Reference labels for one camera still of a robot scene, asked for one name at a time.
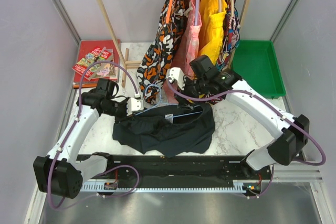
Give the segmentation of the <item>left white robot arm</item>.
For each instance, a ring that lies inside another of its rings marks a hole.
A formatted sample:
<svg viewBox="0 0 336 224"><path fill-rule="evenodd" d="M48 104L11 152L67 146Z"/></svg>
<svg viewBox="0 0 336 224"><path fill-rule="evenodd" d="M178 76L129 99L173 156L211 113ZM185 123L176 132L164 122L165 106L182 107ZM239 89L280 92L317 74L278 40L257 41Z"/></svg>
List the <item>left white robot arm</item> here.
<svg viewBox="0 0 336 224"><path fill-rule="evenodd" d="M40 192L73 199L87 180L101 175L111 178L115 165L106 154L93 154L79 163L77 157L90 129L103 114L126 116L128 99L116 101L119 86L116 82L101 79L95 88L79 95L76 114L65 131L45 157L33 162Z"/></svg>

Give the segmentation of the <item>blue wire hanger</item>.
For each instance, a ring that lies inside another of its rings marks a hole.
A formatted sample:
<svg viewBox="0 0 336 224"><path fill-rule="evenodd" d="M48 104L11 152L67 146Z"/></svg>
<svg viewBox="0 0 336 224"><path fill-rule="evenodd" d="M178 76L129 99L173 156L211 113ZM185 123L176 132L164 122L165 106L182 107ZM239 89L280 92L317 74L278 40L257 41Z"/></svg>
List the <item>blue wire hanger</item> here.
<svg viewBox="0 0 336 224"><path fill-rule="evenodd" d="M157 102L156 105L147 108L139 113L137 113L136 115L140 115L142 113L145 112L149 112L150 110L156 109L156 108L161 108L161 107L166 107L166 106L177 106L177 104L173 104L173 103L166 103L166 102L162 102L162 92L161 92L161 88L157 85L157 84L150 84L145 88L145 92L147 92L149 87L155 87L158 89L159 91L159 101ZM193 115L193 114L199 114L201 113L201 111L197 111L197 112L192 112L192 113L187 113L187 114L181 114L181 115L174 115L174 114L168 114L168 117L166 117L167 119L174 119L174 118L179 118L179 117L183 117L183 116L188 116L188 115Z"/></svg>

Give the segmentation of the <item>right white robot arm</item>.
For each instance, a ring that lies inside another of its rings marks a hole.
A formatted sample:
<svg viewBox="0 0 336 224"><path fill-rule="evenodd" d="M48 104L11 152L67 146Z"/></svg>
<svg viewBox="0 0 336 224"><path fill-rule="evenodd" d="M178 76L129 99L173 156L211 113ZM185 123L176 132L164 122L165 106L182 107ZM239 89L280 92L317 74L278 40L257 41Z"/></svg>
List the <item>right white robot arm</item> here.
<svg viewBox="0 0 336 224"><path fill-rule="evenodd" d="M221 94L227 100L257 120L274 138L269 144L249 152L240 166L241 174L254 178L259 170L271 164L288 166L307 144L305 132L309 119L294 116L274 106L260 96L239 74L231 69L219 69L208 56L201 56L190 63L196 78L187 77L181 68L171 68L167 77L177 82L179 92L190 97L177 96L182 103L203 102L206 97Z"/></svg>

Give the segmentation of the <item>dark navy shorts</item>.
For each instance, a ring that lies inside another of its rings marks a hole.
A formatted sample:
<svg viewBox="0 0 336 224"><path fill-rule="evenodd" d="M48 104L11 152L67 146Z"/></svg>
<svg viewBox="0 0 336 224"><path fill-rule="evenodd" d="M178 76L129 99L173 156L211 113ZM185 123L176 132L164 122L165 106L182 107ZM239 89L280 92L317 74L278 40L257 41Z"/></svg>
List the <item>dark navy shorts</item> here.
<svg viewBox="0 0 336 224"><path fill-rule="evenodd" d="M214 131L209 104L197 105L192 110L167 105L125 119L116 118L112 138L142 154L158 151L174 157L183 152L205 153Z"/></svg>

